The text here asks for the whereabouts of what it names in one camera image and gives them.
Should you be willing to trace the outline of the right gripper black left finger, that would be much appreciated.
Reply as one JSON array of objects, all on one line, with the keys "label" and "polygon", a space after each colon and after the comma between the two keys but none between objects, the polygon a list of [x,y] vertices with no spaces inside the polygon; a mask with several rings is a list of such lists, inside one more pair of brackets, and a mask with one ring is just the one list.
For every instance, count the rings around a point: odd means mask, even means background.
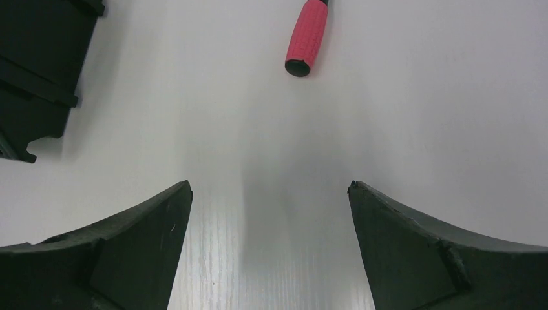
[{"label": "right gripper black left finger", "polygon": [[103,220],[1,248],[2,309],[166,309],[193,192],[181,181]]}]

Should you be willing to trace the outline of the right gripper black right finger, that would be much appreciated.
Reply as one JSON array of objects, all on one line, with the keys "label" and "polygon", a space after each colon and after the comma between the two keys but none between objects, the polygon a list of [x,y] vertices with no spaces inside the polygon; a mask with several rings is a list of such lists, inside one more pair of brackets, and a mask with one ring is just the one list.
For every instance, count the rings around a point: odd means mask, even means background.
[{"label": "right gripper black right finger", "polygon": [[546,309],[547,248],[471,232],[353,181],[348,197],[376,309]]}]

